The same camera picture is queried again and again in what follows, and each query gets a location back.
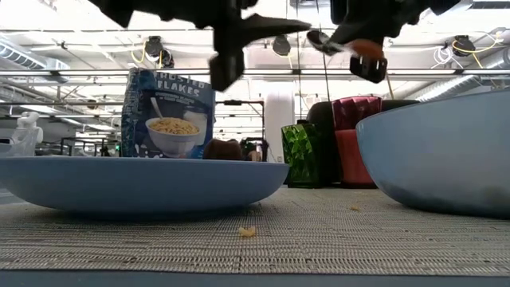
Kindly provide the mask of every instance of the blue bowl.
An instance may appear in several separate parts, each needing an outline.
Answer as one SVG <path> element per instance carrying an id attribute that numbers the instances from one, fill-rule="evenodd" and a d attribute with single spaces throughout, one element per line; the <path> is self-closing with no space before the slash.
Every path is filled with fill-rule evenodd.
<path id="1" fill-rule="evenodd" d="M 200 159 L 0 159 L 0 182 L 39 206 L 87 213 L 158 214 L 245 206 L 284 182 L 282 163 Z"/>
<path id="2" fill-rule="evenodd" d="M 363 162 L 392 199 L 510 218 L 510 92 L 411 105 L 358 123 Z"/>

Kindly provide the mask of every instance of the cable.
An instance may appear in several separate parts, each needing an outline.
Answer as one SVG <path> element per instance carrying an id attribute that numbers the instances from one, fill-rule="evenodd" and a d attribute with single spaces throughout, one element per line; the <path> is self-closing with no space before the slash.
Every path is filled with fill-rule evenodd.
<path id="1" fill-rule="evenodd" d="M 475 53 L 473 54 L 473 57 L 475 58 L 475 61 L 477 62 L 478 66 L 480 66 L 480 69 L 484 69 L 484 66 L 481 64 L 480 60 L 478 59 Z"/>
<path id="2" fill-rule="evenodd" d="M 145 46 L 147 45 L 147 41 L 145 41 L 143 43 L 143 48 L 142 48 L 142 59 L 138 60 L 135 56 L 135 50 L 132 50 L 131 51 L 131 57 L 133 58 L 133 61 L 137 62 L 137 63 L 142 63 L 143 60 L 145 60 Z"/>
<path id="3" fill-rule="evenodd" d="M 480 69 L 485 69 L 484 66 L 481 64 L 480 59 L 478 59 L 478 57 L 475 53 L 473 53 L 473 58 L 475 58 L 475 61 L 477 62 Z M 491 81 L 492 85 L 494 86 L 494 88 L 499 88 L 498 84 L 496 84 L 496 82 L 493 79 L 490 79 L 490 81 Z"/>
<path id="4" fill-rule="evenodd" d="M 300 13 L 299 13 L 299 5 L 296 6 L 296 18 L 299 18 L 300 16 Z M 297 68 L 298 69 L 301 69 L 301 62 L 300 62 L 300 58 L 301 58 L 301 55 L 300 55 L 300 46 L 301 46 L 301 41 L 300 41 L 300 33 L 297 32 Z M 302 101 L 302 98 L 303 96 L 301 95 L 301 71 L 297 74 L 297 80 L 299 82 L 299 90 L 300 90 L 300 120 L 303 119 L 303 101 Z"/>
<path id="5" fill-rule="evenodd" d="M 463 69 L 464 67 L 461 65 L 461 63 L 459 63 L 457 60 L 455 60 L 455 58 L 453 57 L 453 52 L 451 49 L 448 49 L 447 47 L 440 47 L 440 48 L 437 48 L 434 53 L 433 53 L 433 59 L 436 61 L 436 65 L 433 65 L 432 67 L 430 67 L 431 69 L 434 69 L 436 67 L 438 67 L 439 65 L 444 65 L 446 63 L 448 63 L 449 61 L 454 61 L 455 63 L 457 63 L 457 65 Z"/>
<path id="6" fill-rule="evenodd" d="M 457 40 L 453 41 L 452 43 L 452 47 L 456 50 L 459 50 L 463 53 L 471 53 L 471 54 L 475 54 L 475 53 L 482 53 L 482 52 L 485 52 L 485 51 L 489 51 L 490 49 L 494 48 L 494 46 L 496 46 L 496 44 L 498 43 L 498 39 L 499 39 L 500 35 L 497 33 L 496 34 L 496 39 L 494 39 L 494 42 L 492 43 L 492 45 L 490 45 L 489 47 L 487 48 L 484 48 L 484 49 L 479 49 L 479 50 L 474 50 L 474 51 L 470 51 L 470 50 L 465 50 L 465 49 L 460 49 L 460 48 L 457 48 L 455 46 L 455 44 L 457 43 Z"/>
<path id="7" fill-rule="evenodd" d="M 388 82 L 388 89 L 390 90 L 391 99 L 394 100 L 395 95 L 393 94 L 393 89 L 391 88 L 391 81 L 390 81 L 390 76 L 388 76 L 388 73 L 386 73 L 386 81 Z"/>
<path id="8" fill-rule="evenodd" d="M 319 0 L 316 0 L 317 7 L 317 17 L 319 18 L 319 32 L 322 33 L 322 24 L 320 23 L 320 10 L 319 10 Z M 328 67 L 326 66 L 326 55 L 322 53 L 322 62 L 324 65 L 324 77 L 326 79 L 326 92 L 328 93 L 328 102 L 331 102 L 331 97 L 329 94 L 329 79 L 328 79 Z"/>

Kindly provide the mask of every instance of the brown object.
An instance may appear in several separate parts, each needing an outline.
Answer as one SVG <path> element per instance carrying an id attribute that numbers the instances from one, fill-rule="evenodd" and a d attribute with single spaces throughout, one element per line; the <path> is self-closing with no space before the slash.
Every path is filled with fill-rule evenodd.
<path id="1" fill-rule="evenodd" d="M 243 160 L 241 146 L 235 141 L 212 139 L 204 149 L 203 159 Z"/>

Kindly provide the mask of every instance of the frosted flakes box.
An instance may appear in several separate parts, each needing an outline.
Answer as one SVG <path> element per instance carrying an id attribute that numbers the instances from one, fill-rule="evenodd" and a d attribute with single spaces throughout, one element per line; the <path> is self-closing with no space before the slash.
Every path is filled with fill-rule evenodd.
<path id="1" fill-rule="evenodd" d="M 122 109 L 122 156 L 201 159 L 213 137 L 214 106 L 215 91 L 208 83 L 131 69 Z"/>

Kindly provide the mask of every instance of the spoon image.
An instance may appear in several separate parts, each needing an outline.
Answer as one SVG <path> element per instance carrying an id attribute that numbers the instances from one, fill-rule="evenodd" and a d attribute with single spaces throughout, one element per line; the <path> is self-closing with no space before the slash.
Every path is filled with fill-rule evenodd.
<path id="1" fill-rule="evenodd" d="M 156 101 L 156 98 L 152 97 L 151 98 L 151 103 L 152 103 L 152 107 L 154 108 L 154 110 L 156 111 L 156 114 L 159 116 L 159 118 L 162 120 L 163 119 L 163 115 L 161 114 L 161 111 L 159 111 L 159 106 L 158 106 L 158 102 Z"/>

